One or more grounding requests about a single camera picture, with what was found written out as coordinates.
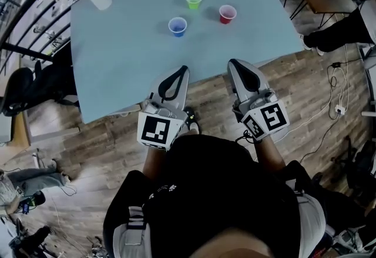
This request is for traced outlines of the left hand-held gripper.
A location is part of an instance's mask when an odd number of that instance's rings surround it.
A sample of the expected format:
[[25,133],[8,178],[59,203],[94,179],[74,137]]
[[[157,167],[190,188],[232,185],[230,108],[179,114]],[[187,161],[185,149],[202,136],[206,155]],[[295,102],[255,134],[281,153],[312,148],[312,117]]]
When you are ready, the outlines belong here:
[[137,141],[140,144],[165,151],[171,148],[187,119],[181,109],[186,104],[189,78],[190,71],[183,65],[160,75],[152,83],[149,99],[138,114]]

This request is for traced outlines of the person's black shirt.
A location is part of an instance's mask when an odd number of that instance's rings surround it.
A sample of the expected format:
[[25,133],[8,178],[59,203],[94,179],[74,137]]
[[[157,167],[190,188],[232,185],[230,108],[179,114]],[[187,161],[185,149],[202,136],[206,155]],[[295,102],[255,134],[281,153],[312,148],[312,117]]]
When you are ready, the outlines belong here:
[[254,235],[275,258],[300,250],[294,192],[241,145],[207,135],[179,137],[154,180],[127,174],[103,224],[110,258],[123,258],[126,229],[150,233],[152,258],[189,258],[227,229]]

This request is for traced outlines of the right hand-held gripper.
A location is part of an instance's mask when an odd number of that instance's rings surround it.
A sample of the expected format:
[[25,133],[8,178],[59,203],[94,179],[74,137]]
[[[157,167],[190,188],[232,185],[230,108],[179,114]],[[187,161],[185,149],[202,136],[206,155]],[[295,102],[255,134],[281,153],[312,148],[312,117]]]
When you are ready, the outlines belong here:
[[238,100],[234,114],[255,141],[286,128],[290,121],[286,107],[268,88],[264,74],[253,64],[240,59],[231,59],[227,64],[233,92]]

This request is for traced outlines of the person's left forearm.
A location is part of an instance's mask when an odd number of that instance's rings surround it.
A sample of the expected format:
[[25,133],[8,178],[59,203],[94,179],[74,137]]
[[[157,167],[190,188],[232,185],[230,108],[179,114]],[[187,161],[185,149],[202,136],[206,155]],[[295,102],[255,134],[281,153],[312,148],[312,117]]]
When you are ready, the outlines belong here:
[[156,180],[166,161],[166,151],[156,148],[148,148],[142,173],[150,180]]

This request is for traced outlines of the black mesh office chair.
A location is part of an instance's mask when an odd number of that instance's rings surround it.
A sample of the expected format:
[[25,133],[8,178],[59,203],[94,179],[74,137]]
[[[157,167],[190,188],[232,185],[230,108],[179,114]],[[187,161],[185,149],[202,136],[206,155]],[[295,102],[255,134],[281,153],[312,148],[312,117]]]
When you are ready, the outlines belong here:
[[33,72],[29,68],[19,68],[8,79],[5,93],[0,96],[0,113],[12,117],[27,110],[28,89],[33,83]]
[[37,103],[54,100],[61,105],[79,107],[70,42],[55,52],[52,64],[43,68],[42,63],[37,61],[31,94]]

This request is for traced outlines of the person's right forearm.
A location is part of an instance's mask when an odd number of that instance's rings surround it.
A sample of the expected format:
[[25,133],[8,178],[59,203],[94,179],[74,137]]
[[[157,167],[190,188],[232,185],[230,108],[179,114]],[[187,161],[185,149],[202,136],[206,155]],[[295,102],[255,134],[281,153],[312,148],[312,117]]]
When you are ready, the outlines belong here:
[[269,172],[279,172],[286,167],[280,152],[272,138],[267,136],[254,144],[257,160],[262,167]]

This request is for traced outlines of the blue plastic cup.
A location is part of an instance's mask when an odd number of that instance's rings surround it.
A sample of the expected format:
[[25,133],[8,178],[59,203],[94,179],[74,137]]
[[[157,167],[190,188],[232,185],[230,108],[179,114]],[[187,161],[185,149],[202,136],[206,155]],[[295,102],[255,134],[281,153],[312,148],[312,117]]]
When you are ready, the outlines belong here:
[[182,37],[187,28],[187,21],[182,17],[172,18],[168,23],[168,29],[175,37]]

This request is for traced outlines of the white framed wooden desk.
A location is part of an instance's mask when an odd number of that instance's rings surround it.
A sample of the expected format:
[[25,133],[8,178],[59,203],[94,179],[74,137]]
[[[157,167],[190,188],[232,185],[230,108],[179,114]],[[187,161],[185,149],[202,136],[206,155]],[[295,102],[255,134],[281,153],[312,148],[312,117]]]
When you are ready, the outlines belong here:
[[64,106],[50,100],[12,116],[12,140],[0,144],[0,149],[24,150],[41,141],[79,133],[78,120],[71,112],[79,114],[74,106]]

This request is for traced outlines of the white table leg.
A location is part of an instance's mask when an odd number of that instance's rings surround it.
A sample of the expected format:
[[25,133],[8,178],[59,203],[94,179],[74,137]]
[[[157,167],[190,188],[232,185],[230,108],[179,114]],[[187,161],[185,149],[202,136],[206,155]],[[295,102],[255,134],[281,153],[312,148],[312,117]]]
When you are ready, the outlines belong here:
[[128,114],[130,113],[133,113],[133,112],[138,112],[140,111],[142,108],[141,108],[141,105],[138,103],[138,104],[134,104],[132,106],[129,106],[129,107],[126,107],[126,108],[123,108],[121,110],[118,110],[116,112],[113,112],[111,113],[110,115],[111,116],[121,116],[121,117],[125,117],[127,116]]

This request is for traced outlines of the person's left shoe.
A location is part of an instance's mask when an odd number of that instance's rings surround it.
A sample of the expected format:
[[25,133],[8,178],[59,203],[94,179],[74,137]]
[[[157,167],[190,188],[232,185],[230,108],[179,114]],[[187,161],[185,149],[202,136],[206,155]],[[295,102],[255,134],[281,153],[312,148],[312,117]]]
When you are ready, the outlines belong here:
[[187,118],[185,120],[185,125],[188,128],[188,133],[194,135],[201,135],[202,130],[197,121],[196,113],[193,108],[187,106],[184,108],[184,112],[187,114]]

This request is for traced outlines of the red plastic cup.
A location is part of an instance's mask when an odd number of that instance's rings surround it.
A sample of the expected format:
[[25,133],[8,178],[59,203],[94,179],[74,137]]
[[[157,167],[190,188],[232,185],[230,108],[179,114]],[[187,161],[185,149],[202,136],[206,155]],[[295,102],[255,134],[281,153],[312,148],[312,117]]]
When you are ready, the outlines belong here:
[[231,5],[222,5],[219,8],[220,22],[229,24],[236,16],[237,10]]

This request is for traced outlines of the black rolling chair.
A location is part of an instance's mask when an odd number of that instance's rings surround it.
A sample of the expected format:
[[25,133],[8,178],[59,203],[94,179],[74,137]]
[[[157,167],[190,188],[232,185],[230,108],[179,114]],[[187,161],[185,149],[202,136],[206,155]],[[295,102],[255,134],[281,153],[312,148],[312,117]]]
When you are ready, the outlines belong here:
[[376,196],[376,170],[373,170],[376,162],[376,142],[367,140],[358,152],[352,146],[348,135],[344,140],[347,141],[347,149],[331,159],[337,172],[330,182],[335,184],[345,177],[348,187],[355,191],[356,195]]

